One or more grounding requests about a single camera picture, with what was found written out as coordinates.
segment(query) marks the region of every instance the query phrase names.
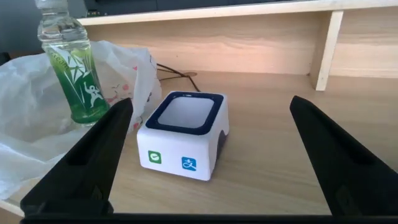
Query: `green wechat logo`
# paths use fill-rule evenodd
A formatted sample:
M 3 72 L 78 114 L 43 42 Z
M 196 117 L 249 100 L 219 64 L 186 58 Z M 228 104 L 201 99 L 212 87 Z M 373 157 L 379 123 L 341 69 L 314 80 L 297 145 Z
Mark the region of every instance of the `green wechat logo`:
M 162 163 L 162 155 L 160 152 L 148 151 L 149 162 L 161 164 Z

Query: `plastic water bottle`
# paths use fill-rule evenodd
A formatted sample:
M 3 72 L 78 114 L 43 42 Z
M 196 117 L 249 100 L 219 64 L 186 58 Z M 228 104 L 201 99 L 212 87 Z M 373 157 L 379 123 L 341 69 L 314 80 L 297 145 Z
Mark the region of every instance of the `plastic water bottle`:
M 69 16 L 67 0 L 35 1 L 43 14 L 37 37 L 67 97 L 72 120 L 94 123 L 109 105 L 101 92 L 87 31 Z

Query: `white box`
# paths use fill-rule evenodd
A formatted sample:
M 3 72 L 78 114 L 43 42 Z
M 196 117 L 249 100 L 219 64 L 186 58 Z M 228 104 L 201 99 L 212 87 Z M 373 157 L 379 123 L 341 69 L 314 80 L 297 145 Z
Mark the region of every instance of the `white box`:
M 228 133 L 226 95 L 173 91 L 138 130 L 141 166 L 210 180 Z

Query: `wooden desk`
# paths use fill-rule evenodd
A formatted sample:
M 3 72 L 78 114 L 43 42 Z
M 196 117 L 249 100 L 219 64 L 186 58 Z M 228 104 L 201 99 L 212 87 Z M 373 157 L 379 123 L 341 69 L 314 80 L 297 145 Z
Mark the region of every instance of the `wooden desk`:
M 160 73 L 160 77 L 173 74 Z M 315 92 L 303 75 L 198 72 L 203 91 L 228 95 L 230 136 L 209 182 L 140 166 L 136 134 L 126 138 L 110 201 L 115 212 L 330 214 L 290 115 L 294 95 L 314 102 L 398 170 L 398 79 L 331 77 Z M 193 88 L 162 81 L 163 94 Z M 25 186 L 0 206 L 23 215 Z

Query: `blue alipay logo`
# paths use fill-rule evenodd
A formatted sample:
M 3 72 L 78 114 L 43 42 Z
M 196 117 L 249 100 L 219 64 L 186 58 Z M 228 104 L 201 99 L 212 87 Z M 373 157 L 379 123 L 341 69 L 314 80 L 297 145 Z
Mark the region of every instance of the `blue alipay logo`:
M 188 157 L 182 157 L 182 168 L 191 170 L 191 171 L 196 171 L 197 170 L 197 161 L 196 159 L 188 158 Z

